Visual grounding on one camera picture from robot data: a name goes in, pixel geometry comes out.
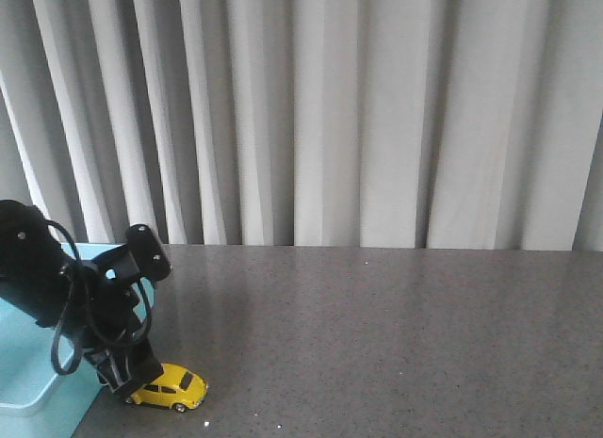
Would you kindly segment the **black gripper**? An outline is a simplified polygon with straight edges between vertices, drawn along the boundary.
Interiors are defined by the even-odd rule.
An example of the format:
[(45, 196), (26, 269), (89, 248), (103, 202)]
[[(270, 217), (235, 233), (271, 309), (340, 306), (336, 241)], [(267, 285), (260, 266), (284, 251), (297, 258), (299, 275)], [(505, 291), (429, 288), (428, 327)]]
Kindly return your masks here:
[(171, 263), (149, 225), (130, 226), (125, 238), (121, 246), (82, 263), (86, 322), (108, 348), (86, 353), (85, 360), (99, 382), (121, 399), (164, 373), (147, 338), (153, 313), (142, 281), (154, 284), (171, 273)]

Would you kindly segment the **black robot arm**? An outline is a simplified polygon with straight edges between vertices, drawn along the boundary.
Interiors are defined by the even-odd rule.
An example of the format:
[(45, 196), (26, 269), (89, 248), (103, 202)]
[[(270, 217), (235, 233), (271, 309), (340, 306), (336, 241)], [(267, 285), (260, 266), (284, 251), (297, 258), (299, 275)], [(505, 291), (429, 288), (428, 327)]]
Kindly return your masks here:
[(125, 237), (85, 260), (69, 232), (37, 206), (1, 202), (2, 300), (53, 330), (50, 360), (59, 376), (87, 361), (120, 398), (164, 373), (148, 339), (152, 306), (142, 282), (171, 272), (148, 225), (131, 226)]

